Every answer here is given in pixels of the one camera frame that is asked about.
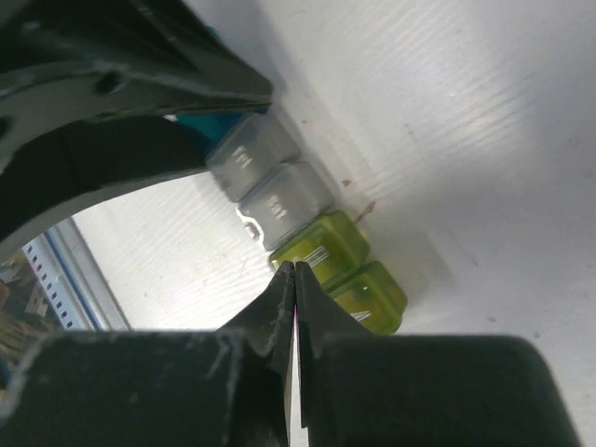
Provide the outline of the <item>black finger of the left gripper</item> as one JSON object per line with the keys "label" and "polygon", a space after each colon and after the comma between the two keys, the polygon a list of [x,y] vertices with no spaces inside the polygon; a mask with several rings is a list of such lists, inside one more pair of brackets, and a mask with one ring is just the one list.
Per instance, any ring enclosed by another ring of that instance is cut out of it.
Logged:
{"label": "black finger of the left gripper", "polygon": [[56,129],[25,144],[1,175],[1,242],[23,245],[103,201],[203,172],[209,145],[159,116]]}
{"label": "black finger of the left gripper", "polygon": [[78,121],[262,109],[272,83],[182,1],[5,1],[1,110]]}

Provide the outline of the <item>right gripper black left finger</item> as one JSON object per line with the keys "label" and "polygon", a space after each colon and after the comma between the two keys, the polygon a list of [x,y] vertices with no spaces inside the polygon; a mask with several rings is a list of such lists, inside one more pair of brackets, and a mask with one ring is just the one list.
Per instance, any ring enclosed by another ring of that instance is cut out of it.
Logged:
{"label": "right gripper black left finger", "polygon": [[213,332],[62,332],[1,406],[5,446],[286,446],[295,269]]}

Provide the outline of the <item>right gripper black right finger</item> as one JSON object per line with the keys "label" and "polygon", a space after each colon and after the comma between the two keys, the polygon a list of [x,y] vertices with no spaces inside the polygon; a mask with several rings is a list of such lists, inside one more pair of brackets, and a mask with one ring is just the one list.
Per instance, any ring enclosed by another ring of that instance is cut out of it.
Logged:
{"label": "right gripper black right finger", "polygon": [[577,446],[549,366],[510,335],[376,335],[295,266],[313,446]]}

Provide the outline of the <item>weekly pill organizer strip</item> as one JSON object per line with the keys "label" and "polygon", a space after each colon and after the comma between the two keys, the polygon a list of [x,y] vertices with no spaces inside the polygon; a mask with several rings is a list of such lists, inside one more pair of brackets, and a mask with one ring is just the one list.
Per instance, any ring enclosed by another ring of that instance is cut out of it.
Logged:
{"label": "weekly pill organizer strip", "polygon": [[371,332],[392,335],[408,299],[370,245],[336,203],[322,170],[268,109],[218,115],[176,115],[201,133],[207,170],[234,206],[250,238],[278,269],[310,266],[323,290]]}

